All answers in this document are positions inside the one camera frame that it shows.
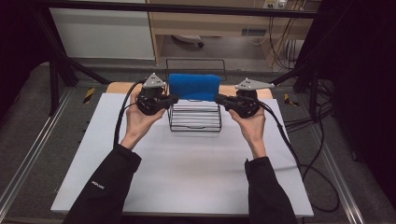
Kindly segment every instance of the wall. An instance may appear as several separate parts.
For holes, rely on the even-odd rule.
[[[146,12],[63,8],[50,11],[70,57],[154,60]]]

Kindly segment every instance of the handheld controller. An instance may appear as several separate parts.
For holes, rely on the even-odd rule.
[[[272,84],[245,79],[236,88],[236,96],[218,94],[216,104],[223,105],[225,110],[234,110],[239,117],[247,119],[254,116],[260,109],[260,101],[256,90],[274,87]]]
[[[155,115],[161,109],[169,109],[171,105],[177,104],[176,95],[163,94],[165,85],[166,83],[154,73],[148,77],[136,98],[136,105],[142,113],[148,116]]]

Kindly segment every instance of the black controller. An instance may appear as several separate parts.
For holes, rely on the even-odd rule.
[[[155,115],[161,109],[169,109],[173,104],[177,104],[178,97],[176,95],[163,94],[163,88],[144,89],[139,92],[136,98],[137,107],[145,115]]]
[[[218,94],[216,104],[223,105],[225,110],[234,110],[242,119],[254,116],[260,109],[256,91],[237,91],[236,96]]]

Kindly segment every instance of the blue object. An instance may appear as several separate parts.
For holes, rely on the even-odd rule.
[[[169,92],[179,99],[214,102],[221,78],[215,75],[171,74]]]

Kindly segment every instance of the white table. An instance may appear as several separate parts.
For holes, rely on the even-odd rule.
[[[67,213],[94,170],[112,149],[124,94],[104,93],[92,116],[58,195],[51,207]],[[265,99],[283,123],[276,100]],[[219,133],[173,133],[163,116],[134,151],[143,159],[123,212],[148,216],[246,216],[248,182],[244,162],[252,156],[239,126],[221,110]],[[125,132],[125,118],[120,138]],[[304,184],[274,119],[264,130],[268,157],[297,217],[312,217]]]

